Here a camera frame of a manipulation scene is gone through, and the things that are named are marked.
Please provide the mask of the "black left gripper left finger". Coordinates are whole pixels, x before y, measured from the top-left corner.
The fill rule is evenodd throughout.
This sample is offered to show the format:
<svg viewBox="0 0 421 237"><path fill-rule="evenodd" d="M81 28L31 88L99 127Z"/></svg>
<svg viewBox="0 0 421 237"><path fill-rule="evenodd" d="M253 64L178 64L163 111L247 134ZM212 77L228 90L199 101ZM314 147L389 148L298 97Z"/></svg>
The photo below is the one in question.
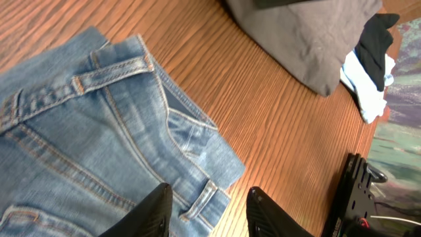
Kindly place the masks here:
<svg viewBox="0 0 421 237"><path fill-rule="evenodd" d="M172 188L161 183L100 237L169 237L171 214Z"/></svg>

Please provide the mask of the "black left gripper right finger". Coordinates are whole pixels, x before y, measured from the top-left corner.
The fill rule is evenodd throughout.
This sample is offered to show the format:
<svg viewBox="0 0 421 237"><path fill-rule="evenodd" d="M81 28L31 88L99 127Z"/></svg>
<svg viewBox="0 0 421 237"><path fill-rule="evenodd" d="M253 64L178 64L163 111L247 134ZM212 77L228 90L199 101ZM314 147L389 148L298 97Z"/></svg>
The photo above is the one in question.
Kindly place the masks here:
<svg viewBox="0 0 421 237"><path fill-rule="evenodd" d="M250 237L312 237L257 186L247 194L246 216Z"/></svg>

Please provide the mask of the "light blue denim jeans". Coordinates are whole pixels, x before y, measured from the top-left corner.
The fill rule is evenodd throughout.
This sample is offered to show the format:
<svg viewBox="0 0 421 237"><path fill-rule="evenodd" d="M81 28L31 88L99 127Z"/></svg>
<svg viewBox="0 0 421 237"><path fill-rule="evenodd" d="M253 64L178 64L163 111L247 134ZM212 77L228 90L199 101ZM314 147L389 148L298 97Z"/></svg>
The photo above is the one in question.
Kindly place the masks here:
<svg viewBox="0 0 421 237"><path fill-rule="evenodd" d="M141 36L91 27L1 75L1 235L98 236L159 184L164 236L207 236L245 170Z"/></svg>

